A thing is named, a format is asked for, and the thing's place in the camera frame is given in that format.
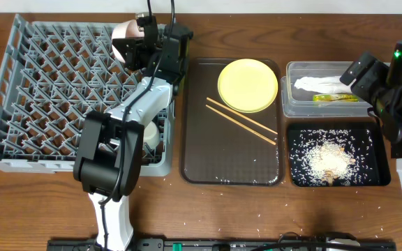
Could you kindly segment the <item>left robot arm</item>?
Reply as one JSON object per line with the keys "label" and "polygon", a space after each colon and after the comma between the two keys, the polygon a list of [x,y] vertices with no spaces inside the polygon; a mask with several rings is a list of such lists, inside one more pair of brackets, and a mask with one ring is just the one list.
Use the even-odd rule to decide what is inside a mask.
{"label": "left robot arm", "polygon": [[126,250],[133,237],[128,196],[140,177],[145,128],[178,94],[188,71],[193,32],[148,14],[117,25],[112,33],[116,59],[143,70],[132,94],[105,112],[91,111],[83,123],[73,167],[96,209],[99,233],[94,250]]}

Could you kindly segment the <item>rice and food scraps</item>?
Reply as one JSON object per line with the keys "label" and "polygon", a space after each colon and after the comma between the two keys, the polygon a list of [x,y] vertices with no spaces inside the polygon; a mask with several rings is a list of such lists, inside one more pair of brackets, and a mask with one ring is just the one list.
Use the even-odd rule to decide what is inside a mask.
{"label": "rice and food scraps", "polygon": [[362,186],[379,181],[367,129],[291,130],[291,177],[299,187]]}

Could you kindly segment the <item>green snack wrapper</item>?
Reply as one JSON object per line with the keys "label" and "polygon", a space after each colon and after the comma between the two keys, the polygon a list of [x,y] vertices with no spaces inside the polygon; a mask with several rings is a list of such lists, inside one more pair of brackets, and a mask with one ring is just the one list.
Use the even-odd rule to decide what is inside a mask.
{"label": "green snack wrapper", "polygon": [[315,102],[358,102],[357,96],[346,93],[338,94],[317,94],[313,96]]}

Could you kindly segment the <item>white cup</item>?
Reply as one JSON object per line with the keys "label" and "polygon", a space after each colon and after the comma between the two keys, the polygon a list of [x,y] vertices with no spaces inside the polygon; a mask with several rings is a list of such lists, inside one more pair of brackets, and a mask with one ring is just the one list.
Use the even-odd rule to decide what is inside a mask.
{"label": "white cup", "polygon": [[160,144],[160,132],[157,125],[152,121],[144,129],[143,149],[153,150]]}

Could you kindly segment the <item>pink white bowl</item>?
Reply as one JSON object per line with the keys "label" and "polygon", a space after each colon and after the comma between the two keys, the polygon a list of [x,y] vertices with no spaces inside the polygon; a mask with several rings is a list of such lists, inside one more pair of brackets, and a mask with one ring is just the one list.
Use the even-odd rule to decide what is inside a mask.
{"label": "pink white bowl", "polygon": [[[141,38],[143,42],[144,32],[139,31],[139,26],[137,25],[136,20],[130,20],[116,25],[112,32],[112,40],[115,38]],[[114,52],[115,58],[124,63],[123,60],[120,58],[120,53],[118,53],[113,45],[112,51]]]}

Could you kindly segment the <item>white napkin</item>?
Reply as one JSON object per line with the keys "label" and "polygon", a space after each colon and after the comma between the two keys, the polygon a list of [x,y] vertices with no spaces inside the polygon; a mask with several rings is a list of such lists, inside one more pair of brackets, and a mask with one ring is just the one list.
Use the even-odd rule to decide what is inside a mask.
{"label": "white napkin", "polygon": [[321,94],[350,93],[350,86],[340,81],[340,76],[331,77],[302,77],[294,83],[296,89],[316,92]]}

